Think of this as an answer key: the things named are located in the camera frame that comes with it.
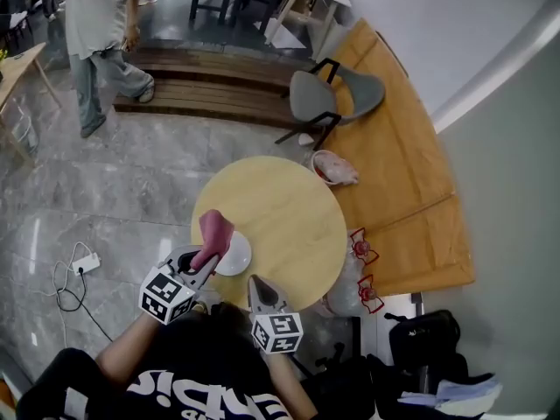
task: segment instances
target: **person in black t-shirt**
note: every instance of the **person in black t-shirt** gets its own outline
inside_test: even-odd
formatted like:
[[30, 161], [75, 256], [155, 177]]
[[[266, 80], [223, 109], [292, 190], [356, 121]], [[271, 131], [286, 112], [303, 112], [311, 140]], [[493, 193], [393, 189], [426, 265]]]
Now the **person in black t-shirt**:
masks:
[[142, 314], [95, 360], [63, 350], [22, 397], [17, 418], [319, 418], [288, 358], [263, 359], [240, 332], [242, 313], [215, 308], [167, 326]]

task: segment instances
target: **marble floor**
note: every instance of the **marble floor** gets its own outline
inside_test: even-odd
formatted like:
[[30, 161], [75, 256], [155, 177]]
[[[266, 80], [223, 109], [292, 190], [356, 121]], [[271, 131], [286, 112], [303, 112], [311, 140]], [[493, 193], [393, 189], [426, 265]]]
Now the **marble floor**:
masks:
[[[101, 258], [101, 267], [86, 275], [85, 305], [114, 338], [138, 314], [137, 293], [150, 266], [189, 242], [193, 204], [219, 169], [252, 155], [301, 161], [306, 153], [297, 142], [274, 145], [283, 134], [278, 129], [117, 114], [108, 87], [101, 88], [108, 120], [83, 140], [69, 71], [47, 74], [63, 109], [33, 73], [16, 93], [38, 132], [37, 166], [24, 166], [0, 138], [0, 345], [32, 378], [64, 347], [55, 297], [34, 291], [53, 291], [53, 265], [68, 262], [76, 242], [85, 242]], [[4, 116], [13, 121], [13, 107], [6, 110]], [[84, 254], [78, 247], [76, 256]], [[63, 267], [57, 272], [62, 284]], [[68, 287], [81, 294], [78, 278], [71, 275]], [[76, 302], [63, 297], [62, 303]], [[83, 310], [63, 316], [69, 347], [95, 356], [107, 345]], [[320, 330], [315, 316], [310, 313], [305, 322]], [[350, 337], [344, 320], [328, 328], [327, 340], [320, 332], [308, 338], [304, 353], [310, 363], [330, 355], [334, 339]]]

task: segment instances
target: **round wooden table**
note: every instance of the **round wooden table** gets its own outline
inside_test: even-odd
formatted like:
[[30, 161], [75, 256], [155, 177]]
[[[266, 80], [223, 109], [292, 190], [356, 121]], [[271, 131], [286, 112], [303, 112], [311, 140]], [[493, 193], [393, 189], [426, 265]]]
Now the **round wooden table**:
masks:
[[333, 286], [347, 251], [339, 203], [323, 181], [300, 164], [279, 157], [234, 162], [204, 187], [192, 213], [192, 244], [201, 244], [199, 217], [215, 208], [251, 244], [253, 258], [239, 276], [212, 276], [220, 295], [248, 309], [249, 276], [283, 288], [291, 307], [312, 305]]

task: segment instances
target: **white plate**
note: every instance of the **white plate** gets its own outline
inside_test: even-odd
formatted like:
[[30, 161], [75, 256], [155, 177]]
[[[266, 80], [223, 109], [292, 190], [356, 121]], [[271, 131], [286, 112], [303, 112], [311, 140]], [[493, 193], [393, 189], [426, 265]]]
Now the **white plate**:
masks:
[[216, 272], [225, 277], [237, 276], [249, 266], [251, 256], [249, 240], [235, 230], [231, 236], [229, 250], [216, 266]]

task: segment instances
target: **woman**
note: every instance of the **woman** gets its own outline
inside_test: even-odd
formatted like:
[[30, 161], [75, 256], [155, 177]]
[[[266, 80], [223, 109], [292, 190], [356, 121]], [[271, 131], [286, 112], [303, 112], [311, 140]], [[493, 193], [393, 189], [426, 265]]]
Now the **woman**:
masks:
[[60, 352], [17, 404], [17, 419], [325, 418], [288, 358], [263, 360], [241, 334], [243, 321], [224, 304], [211, 316], [192, 311], [166, 326], [142, 314], [96, 360]]
[[66, 0], [66, 44], [80, 107], [80, 135], [89, 137], [105, 122], [97, 72], [123, 95], [148, 102], [154, 79], [124, 62], [122, 49], [138, 43], [138, 0]]

